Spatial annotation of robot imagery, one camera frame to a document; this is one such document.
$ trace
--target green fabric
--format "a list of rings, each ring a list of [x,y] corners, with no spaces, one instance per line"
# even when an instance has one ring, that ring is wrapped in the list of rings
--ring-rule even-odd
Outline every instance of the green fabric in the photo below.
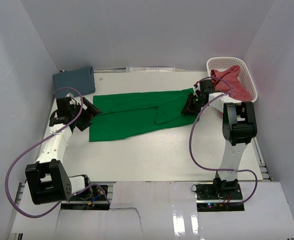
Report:
[[[93,97],[103,111],[92,120],[89,141],[112,141],[160,129],[189,125],[195,115],[182,115],[192,88],[180,91],[136,92]]]

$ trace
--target white wall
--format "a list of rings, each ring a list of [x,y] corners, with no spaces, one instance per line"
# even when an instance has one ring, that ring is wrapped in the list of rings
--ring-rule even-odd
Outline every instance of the white wall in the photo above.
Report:
[[[5,175],[21,152],[40,138],[57,69],[19,0],[0,0],[0,240],[6,238],[13,207]],[[21,159],[10,178],[15,198],[35,151]]]
[[[294,1],[274,2],[244,60],[258,91],[261,151],[294,219]]]
[[[273,0],[22,0],[59,69],[205,70],[243,57]]]

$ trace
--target red cloth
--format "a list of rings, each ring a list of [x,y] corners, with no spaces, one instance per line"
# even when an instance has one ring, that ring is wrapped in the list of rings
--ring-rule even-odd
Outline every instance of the red cloth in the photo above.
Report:
[[[214,69],[211,70],[211,76],[223,79],[231,85],[231,87],[233,88],[233,93],[230,95],[231,98],[243,102],[251,101],[252,98],[250,96],[250,93],[243,87],[243,85],[238,80],[239,73],[240,66],[238,65],[234,65],[225,71],[218,71]],[[230,92],[230,88],[223,81],[213,79],[212,83],[216,91],[224,93]]]

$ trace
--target laundry basket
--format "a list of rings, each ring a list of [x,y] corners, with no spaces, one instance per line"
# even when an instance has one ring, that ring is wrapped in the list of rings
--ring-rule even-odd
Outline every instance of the laundry basket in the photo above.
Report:
[[[210,76],[210,72],[212,69],[218,71],[225,71],[231,66],[238,65],[240,66],[240,73],[238,76],[239,81],[243,85],[243,87],[250,93],[251,101],[255,102],[257,100],[257,90],[255,84],[252,81],[250,72],[248,70],[247,65],[245,62],[236,57],[213,57],[207,61],[207,71],[208,75]],[[216,96],[220,95],[220,93],[212,93],[209,95],[209,100],[212,100]],[[229,96],[223,96],[214,101],[210,106],[218,109],[219,111],[223,112],[223,104],[224,103],[240,103],[241,101],[233,99]]]

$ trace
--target blue cloth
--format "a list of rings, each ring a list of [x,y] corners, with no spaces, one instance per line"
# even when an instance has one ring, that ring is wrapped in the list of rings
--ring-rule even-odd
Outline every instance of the blue cloth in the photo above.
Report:
[[[92,94],[96,91],[93,68],[91,66],[54,74],[53,79],[53,94],[55,94],[57,89],[63,87],[74,88],[78,90],[81,95]],[[79,96],[76,92],[66,89],[59,91],[56,97],[64,98],[68,93],[72,93],[75,97]]]

